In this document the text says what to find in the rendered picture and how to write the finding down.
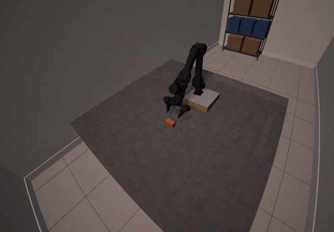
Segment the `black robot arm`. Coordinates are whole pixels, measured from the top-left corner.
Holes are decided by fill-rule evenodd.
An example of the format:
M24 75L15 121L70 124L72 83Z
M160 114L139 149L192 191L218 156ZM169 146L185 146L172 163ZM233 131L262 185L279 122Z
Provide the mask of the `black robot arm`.
M194 65L196 59L196 68L195 68L195 77L192 79L193 87L195 87L195 92L193 94L200 96L203 91L202 89L205 87L204 79L202 77L202 61L203 56L205 55L207 50L206 44L196 43L192 45L190 49L190 53L188 55L187 61L184 65L184 69L180 71L179 75L169 86L169 92L171 94L181 94L184 95L186 88L188 87L188 83L191 80L191 70ZM181 103L181 97L171 97L169 98L169 104L172 106L178 106Z

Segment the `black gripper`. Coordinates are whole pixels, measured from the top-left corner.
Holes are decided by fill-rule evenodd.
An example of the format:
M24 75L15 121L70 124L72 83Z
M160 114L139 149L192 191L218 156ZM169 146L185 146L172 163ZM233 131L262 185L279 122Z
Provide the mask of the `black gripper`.
M183 103L182 100L184 98L184 95L174 94L174 96L177 97L177 98L181 97L181 103L180 103L180 105L178 105L179 107L181 107L180 113L178 115L178 119L179 119L184 112L190 111L191 108L188 105L182 105L182 103ZM168 103L169 102L169 98L170 98L169 96L163 98L163 101L166 104L166 111L167 111L167 113L168 113L168 111L169 111L169 109L171 107L171 104Z

